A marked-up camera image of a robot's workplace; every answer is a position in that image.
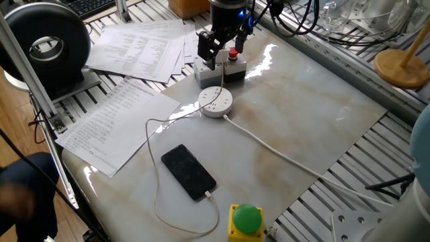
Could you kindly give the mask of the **person's bare hand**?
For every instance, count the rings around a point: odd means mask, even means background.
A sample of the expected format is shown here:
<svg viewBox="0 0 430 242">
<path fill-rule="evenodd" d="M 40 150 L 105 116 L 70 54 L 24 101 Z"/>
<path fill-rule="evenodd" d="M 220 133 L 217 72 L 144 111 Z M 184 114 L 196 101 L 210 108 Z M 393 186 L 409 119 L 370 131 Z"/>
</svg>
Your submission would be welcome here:
<svg viewBox="0 0 430 242">
<path fill-rule="evenodd" d="M 1 185 L 1 211 L 17 220 L 30 220 L 35 208 L 33 192 L 20 184 Z"/>
</svg>

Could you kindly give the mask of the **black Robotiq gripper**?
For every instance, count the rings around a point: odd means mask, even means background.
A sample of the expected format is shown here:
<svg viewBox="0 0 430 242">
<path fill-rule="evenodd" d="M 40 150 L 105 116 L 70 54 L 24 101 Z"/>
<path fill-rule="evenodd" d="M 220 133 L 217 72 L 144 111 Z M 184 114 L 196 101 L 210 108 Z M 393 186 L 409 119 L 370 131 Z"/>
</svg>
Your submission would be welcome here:
<svg viewBox="0 0 430 242">
<path fill-rule="evenodd" d="M 236 35 L 235 50 L 243 52 L 247 37 L 253 29 L 242 24 L 247 16 L 247 0 L 209 0 L 210 17 L 212 21 L 211 32 L 200 32 L 198 38 L 198 56 L 206 62 L 206 66 L 213 71 L 216 64 L 216 55 L 220 47 L 222 35 Z"/>
</svg>

